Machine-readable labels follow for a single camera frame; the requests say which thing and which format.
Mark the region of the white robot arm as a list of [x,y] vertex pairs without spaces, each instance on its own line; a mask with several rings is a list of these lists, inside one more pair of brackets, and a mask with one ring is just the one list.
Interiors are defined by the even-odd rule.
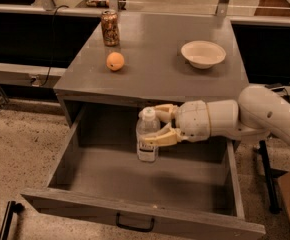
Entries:
[[290,146],[290,104],[276,92],[250,85],[237,100],[162,104],[145,108],[142,117],[153,114],[165,126],[140,134],[138,140],[154,147],[182,141],[198,142],[214,136],[236,141],[260,141],[273,134]]

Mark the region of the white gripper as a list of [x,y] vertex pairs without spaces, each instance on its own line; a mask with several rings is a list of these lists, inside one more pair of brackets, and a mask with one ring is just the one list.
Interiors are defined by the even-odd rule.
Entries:
[[[173,104],[145,107],[138,116],[147,121],[158,119],[167,123],[159,131],[141,136],[141,142],[146,145],[172,146],[184,140],[189,142],[204,141],[211,135],[207,104],[201,100],[186,102],[179,108]],[[169,123],[174,119],[177,128],[173,128]]]

